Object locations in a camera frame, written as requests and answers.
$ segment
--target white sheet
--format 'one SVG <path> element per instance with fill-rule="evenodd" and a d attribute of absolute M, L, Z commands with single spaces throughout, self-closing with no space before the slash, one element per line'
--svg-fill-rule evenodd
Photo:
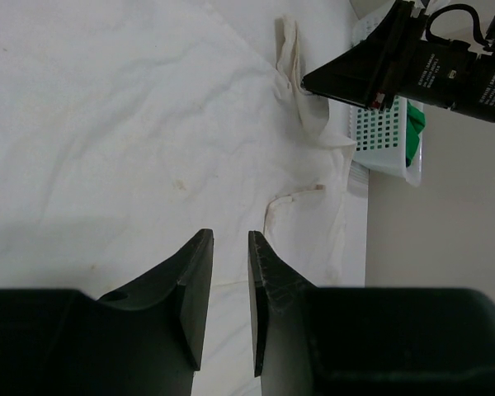
<path fill-rule="evenodd" d="M 337 216 L 346 186 L 345 152 L 309 144 L 280 78 L 208 7 L 0 2 L 0 287 L 97 297 L 211 228 L 208 328 L 229 326 L 228 345 L 247 351 L 227 389 L 253 389 L 248 311 L 236 326 L 215 293 L 247 297 L 248 230 L 268 203 L 322 184 Z M 216 360 L 207 336 L 194 394 L 229 395 L 216 378 L 234 349 Z"/>

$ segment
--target black cable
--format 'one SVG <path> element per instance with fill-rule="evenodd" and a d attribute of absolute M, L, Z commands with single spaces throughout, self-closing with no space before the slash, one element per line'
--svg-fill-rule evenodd
<path fill-rule="evenodd" d="M 437 35 L 433 35 L 431 33 L 431 25 L 432 22 L 437 19 L 442 14 L 445 14 L 446 12 L 449 11 L 454 11 L 454 10 L 461 10 L 461 11 L 466 11 L 468 12 L 471 17 L 473 18 L 473 38 L 474 40 L 483 45 L 484 47 L 489 47 L 489 43 L 487 40 L 484 39 L 484 36 L 482 34 L 481 28 L 480 28 L 480 18 L 477 13 L 477 10 L 475 10 L 473 7 L 468 6 L 467 4 L 454 4 L 452 6 L 447 6 L 442 8 L 441 10 L 438 10 L 437 12 L 433 13 L 431 16 L 429 16 L 429 19 L 427 20 L 427 25 L 426 25 L 426 39 L 427 41 L 430 41 L 431 43 L 438 43 L 442 45 L 448 45 L 450 43 L 449 40 L 444 39 L 442 37 L 439 37 Z"/>

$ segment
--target stain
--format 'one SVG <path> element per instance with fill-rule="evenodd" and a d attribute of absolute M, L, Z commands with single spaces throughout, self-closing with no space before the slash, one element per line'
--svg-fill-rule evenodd
<path fill-rule="evenodd" d="M 178 190 L 180 191 L 186 191 L 186 187 L 185 187 L 185 184 L 183 184 L 183 181 L 180 180 L 180 179 L 176 179 L 173 183 L 175 188 L 177 188 Z"/>

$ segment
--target green cloth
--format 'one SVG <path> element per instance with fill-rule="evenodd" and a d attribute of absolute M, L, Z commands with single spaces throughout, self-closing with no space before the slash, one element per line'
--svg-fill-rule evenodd
<path fill-rule="evenodd" d="M 405 165 L 411 166 L 420 144 L 420 133 L 426 127 L 426 115 L 407 102 L 407 131 L 405 133 Z"/>

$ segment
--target white plastic basket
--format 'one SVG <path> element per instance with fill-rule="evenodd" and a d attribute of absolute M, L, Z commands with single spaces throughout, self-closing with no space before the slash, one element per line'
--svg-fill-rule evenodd
<path fill-rule="evenodd" d="M 352 31 L 352 44 L 364 40 L 385 18 L 392 2 L 359 20 Z M 407 129 L 407 103 L 404 97 L 396 97 L 390 110 L 368 111 L 351 106 L 351 138 L 357 142 L 354 160 L 375 171 L 403 177 L 413 186 L 422 179 L 422 135 L 416 156 L 410 167 L 405 165 L 405 132 Z M 418 110 L 423 104 L 411 101 Z"/>

